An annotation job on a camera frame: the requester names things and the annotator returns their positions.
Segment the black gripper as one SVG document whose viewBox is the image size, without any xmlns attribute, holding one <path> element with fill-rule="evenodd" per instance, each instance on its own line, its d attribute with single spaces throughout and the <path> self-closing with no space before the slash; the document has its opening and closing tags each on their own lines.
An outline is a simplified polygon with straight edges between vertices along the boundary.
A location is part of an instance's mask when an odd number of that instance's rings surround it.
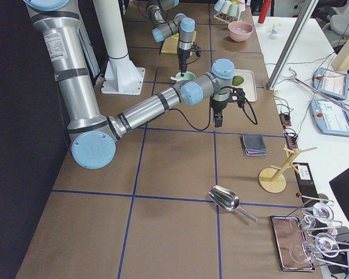
<svg viewBox="0 0 349 279">
<path fill-rule="evenodd" d="M 215 128 L 219 128 L 223 124 L 222 110 L 226 108 L 228 103 L 236 102 L 239 108 L 244 109 L 245 92 L 242 88 L 222 87 L 221 91 L 216 94 L 211 102 L 213 109 L 213 118 Z"/>
<path fill-rule="evenodd" d="M 177 58 L 180 65 L 180 77 L 184 77 L 187 72 L 187 59 L 194 52 L 198 58 L 201 57 L 201 47 L 195 42 L 179 41 L 177 45 Z"/>
</svg>

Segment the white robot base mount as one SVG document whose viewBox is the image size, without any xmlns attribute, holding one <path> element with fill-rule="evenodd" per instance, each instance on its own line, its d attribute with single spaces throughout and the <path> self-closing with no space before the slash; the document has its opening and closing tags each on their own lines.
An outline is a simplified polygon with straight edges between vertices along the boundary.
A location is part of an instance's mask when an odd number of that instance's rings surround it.
<svg viewBox="0 0 349 279">
<path fill-rule="evenodd" d="M 104 94 L 140 95 L 145 69 L 130 60 L 118 1 L 94 1 L 105 48 L 108 54 Z"/>
</svg>

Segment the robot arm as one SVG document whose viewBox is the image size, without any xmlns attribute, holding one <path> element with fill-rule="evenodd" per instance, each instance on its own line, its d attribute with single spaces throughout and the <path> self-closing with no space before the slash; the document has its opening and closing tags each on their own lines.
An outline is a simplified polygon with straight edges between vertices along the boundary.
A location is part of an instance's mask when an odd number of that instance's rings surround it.
<svg viewBox="0 0 349 279">
<path fill-rule="evenodd" d="M 201 47 L 193 41 L 195 32 L 195 20 L 187 17 L 183 13 L 178 13 L 174 19 L 165 21 L 163 13 L 176 7 L 179 1 L 147 1 L 146 16 L 152 21 L 154 29 L 152 35 L 156 42 L 163 42 L 172 35 L 178 34 L 177 59 L 179 62 L 180 77 L 184 77 L 187 72 L 187 59 L 190 53 L 194 52 L 197 59 L 201 57 Z"/>
<path fill-rule="evenodd" d="M 100 106 L 139 95 L 145 74 L 130 60 L 119 3 L 94 1 L 109 56 L 100 92 L 95 92 L 84 57 L 77 1 L 26 1 L 26 8 L 34 28 L 44 38 L 55 81 L 67 107 L 71 154 L 86 169 L 108 165 L 115 156 L 118 140 L 175 110 L 180 103 L 196 105 L 209 99 L 210 106 L 219 113 L 230 102 L 245 102 L 244 91 L 233 86 L 234 63 L 218 59 L 209 72 L 196 79 L 178 81 L 114 116 L 106 116 Z"/>
</svg>

